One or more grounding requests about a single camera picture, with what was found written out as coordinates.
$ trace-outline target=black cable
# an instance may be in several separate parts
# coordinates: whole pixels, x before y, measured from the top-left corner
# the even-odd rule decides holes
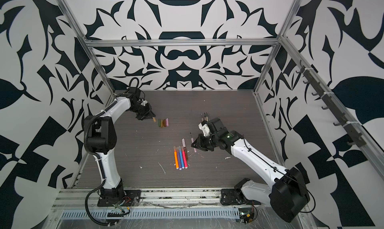
[[[250,148],[248,148],[247,146],[247,143],[245,142],[245,138],[243,138],[244,140],[244,144],[245,146],[247,147],[248,151],[252,152],[255,156],[257,156],[258,158],[260,158],[262,161],[264,161],[267,165],[269,165],[273,170],[277,171],[278,173],[282,174],[283,176],[286,176],[288,178],[290,178],[291,180],[295,181],[298,185],[300,185],[302,188],[304,188],[306,191],[308,191],[308,193],[312,196],[313,198],[313,208],[312,210],[310,211],[300,211],[302,213],[310,213],[310,212],[313,212],[314,209],[316,208],[316,200],[314,199],[314,196],[312,195],[312,193],[306,188],[306,186],[303,186],[301,183],[297,182],[295,179],[291,178],[290,176],[282,173],[281,171],[279,171],[276,167],[273,167],[271,166],[268,162],[266,162],[263,158],[261,158],[258,154],[254,153]]]
[[[137,80],[137,87],[139,87],[139,78],[137,78],[137,77],[133,77],[133,78],[131,79],[131,81],[129,82],[128,87],[131,87],[131,83],[132,83],[132,81],[133,81],[134,79]]]
[[[88,198],[89,196],[94,193],[95,191],[98,191],[100,188],[103,187],[105,183],[105,179],[103,180],[103,182],[95,189],[91,190],[90,192],[88,192],[87,196],[85,197],[85,211],[87,212],[87,215],[88,217],[91,219],[91,221],[93,221],[94,223],[100,225],[100,226],[111,226],[111,223],[105,223],[105,222],[100,222],[100,221],[97,221],[96,219],[94,219],[94,217],[91,215],[91,213],[89,212],[89,208],[88,208]]]

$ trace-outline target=brush pen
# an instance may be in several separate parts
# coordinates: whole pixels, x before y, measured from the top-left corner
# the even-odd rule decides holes
[[[181,140],[181,143],[183,144],[183,150],[185,152],[185,159],[188,160],[188,154],[187,154],[187,148],[185,147],[185,140]]]

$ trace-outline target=gray wood tabletop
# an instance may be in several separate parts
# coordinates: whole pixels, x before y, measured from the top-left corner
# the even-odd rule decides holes
[[[145,91],[156,119],[169,119],[160,128],[152,119],[138,121],[133,112],[125,112],[115,123],[118,141],[115,160],[124,187],[225,187],[243,178],[264,181],[245,163],[225,150],[214,152],[190,147],[191,139],[201,132],[201,113],[218,117],[228,131],[236,130],[260,152],[275,160],[255,98],[251,91]],[[185,139],[188,169],[176,170],[174,146]],[[77,188],[95,188],[100,175],[94,158],[89,156]]]

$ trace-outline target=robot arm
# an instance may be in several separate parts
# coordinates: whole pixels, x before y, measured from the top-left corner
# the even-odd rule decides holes
[[[117,141],[114,123],[124,111],[135,112],[136,118],[141,121],[156,116],[151,105],[140,95],[140,89],[129,87],[124,93],[116,95],[113,103],[100,114],[87,116],[84,120],[84,147],[98,162],[102,181],[102,199],[99,200],[98,206],[118,204],[124,196],[122,180],[114,158]]]
[[[235,186],[240,197],[271,205],[286,222],[291,222],[310,201],[303,175],[296,168],[288,170],[273,162],[238,132],[228,132],[218,118],[203,121],[199,128],[203,134],[199,134],[192,143],[193,148],[214,151],[215,147],[219,147],[226,150],[252,168],[268,185],[260,188],[253,181],[244,179]]]

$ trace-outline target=vent grille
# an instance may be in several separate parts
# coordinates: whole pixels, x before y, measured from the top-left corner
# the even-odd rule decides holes
[[[95,218],[106,218],[111,210],[95,209],[91,215]],[[64,210],[62,219],[87,219],[84,209]],[[188,219],[188,218],[227,218],[239,219],[237,208],[183,208],[183,209],[131,209],[131,213],[124,219]]]

